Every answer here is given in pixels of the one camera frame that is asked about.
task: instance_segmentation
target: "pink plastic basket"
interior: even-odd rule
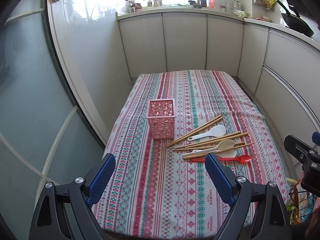
[[[153,139],[173,139],[176,107],[174,99],[148,101],[147,116]]]

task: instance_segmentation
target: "blue gripper pad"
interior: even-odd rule
[[[218,194],[221,200],[224,203],[228,204],[230,207],[232,207],[236,202],[236,200],[233,197],[233,187],[230,181],[228,180],[227,176],[225,175],[225,173],[222,171],[222,169],[219,167],[217,162],[214,160],[214,158],[210,154],[208,154],[205,157],[204,165],[214,186],[218,191]]]
[[[89,186],[89,194],[86,201],[89,207],[99,202],[115,168],[116,158],[111,154]]]
[[[314,132],[314,133],[312,134],[312,141],[313,141],[313,143],[315,143],[316,145],[320,146],[320,133]]]

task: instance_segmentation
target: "sliding door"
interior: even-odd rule
[[[0,27],[0,214],[18,240],[45,182],[85,176],[104,151],[56,71],[41,4],[21,0]]]

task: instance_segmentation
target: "red plastic spoon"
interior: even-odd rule
[[[251,156],[249,155],[241,155],[241,156],[238,156],[238,157],[235,157],[235,158],[220,158],[218,157],[218,159],[220,161],[238,161],[240,163],[247,163],[251,160]],[[191,159],[192,162],[195,162],[195,163],[203,163],[204,162],[204,158],[193,158]]]

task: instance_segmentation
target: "white plastic spoon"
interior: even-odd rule
[[[209,131],[205,133],[188,137],[188,141],[194,141],[199,138],[203,138],[207,136],[219,137],[219,136],[225,135],[225,133],[226,133],[226,128],[223,125],[216,125],[215,127],[212,127]]]
[[[184,153],[182,156],[183,157],[192,156],[192,155],[196,155],[199,153],[210,153],[210,152],[214,152],[216,150],[228,149],[228,148],[235,146],[235,144],[236,143],[234,140],[226,139],[226,140],[219,142],[219,144],[216,147],[205,149],[205,150],[193,150],[191,153]]]
[[[224,152],[224,153],[217,153],[216,155],[221,158],[235,158],[237,156],[237,150],[231,150],[231,151]]]

